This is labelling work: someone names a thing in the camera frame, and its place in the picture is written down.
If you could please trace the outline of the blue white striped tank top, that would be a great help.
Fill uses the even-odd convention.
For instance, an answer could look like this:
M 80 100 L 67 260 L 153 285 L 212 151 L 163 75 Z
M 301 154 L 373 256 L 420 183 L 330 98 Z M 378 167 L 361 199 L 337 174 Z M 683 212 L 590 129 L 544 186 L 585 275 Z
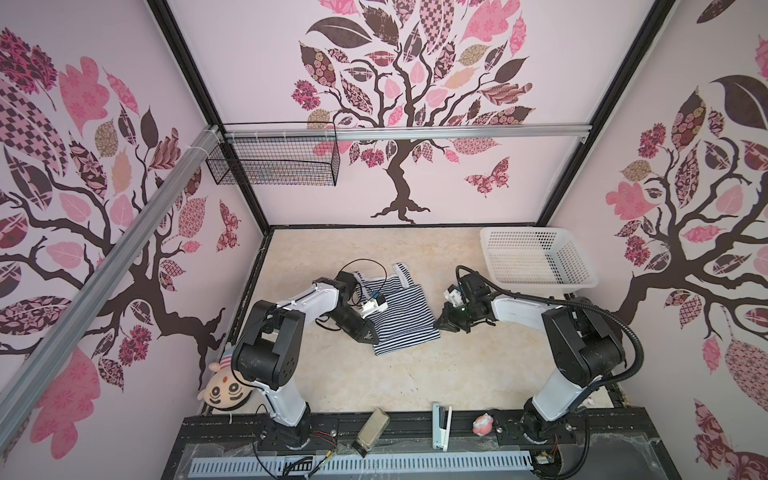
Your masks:
M 387 277 L 366 278 L 360 272 L 357 294 L 363 301 L 374 295 L 382 296 L 387 304 L 384 311 L 369 316 L 374 323 L 379 342 L 373 346 L 376 356 L 422 345 L 440 338 L 434 327 L 434 317 L 420 284 L 417 284 L 405 263 L 392 265 Z

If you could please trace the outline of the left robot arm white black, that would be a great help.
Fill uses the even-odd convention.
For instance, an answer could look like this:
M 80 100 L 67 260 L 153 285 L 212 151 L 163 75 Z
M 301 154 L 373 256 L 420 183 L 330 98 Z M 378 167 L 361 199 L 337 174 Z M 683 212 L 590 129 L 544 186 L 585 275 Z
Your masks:
M 305 324 L 326 316 L 358 343 L 379 342 L 374 322 L 350 304 L 357 285 L 354 275 L 340 272 L 281 303 L 260 300 L 251 306 L 235 344 L 234 373 L 264 395 L 276 435 L 290 448 L 306 445 L 310 436 L 311 409 L 292 380 Z

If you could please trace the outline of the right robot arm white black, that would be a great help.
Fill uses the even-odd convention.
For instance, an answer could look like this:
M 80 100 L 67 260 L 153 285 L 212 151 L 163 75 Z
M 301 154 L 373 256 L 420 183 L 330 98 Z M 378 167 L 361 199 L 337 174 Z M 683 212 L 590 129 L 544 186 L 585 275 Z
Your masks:
M 564 417 L 576 410 L 601 381 L 626 360 L 609 313 L 586 298 L 553 299 L 503 291 L 475 271 L 444 291 L 445 303 L 433 326 L 469 333 L 479 324 L 515 323 L 546 335 L 555 369 L 542 389 L 526 401 L 523 435 L 544 443 Z

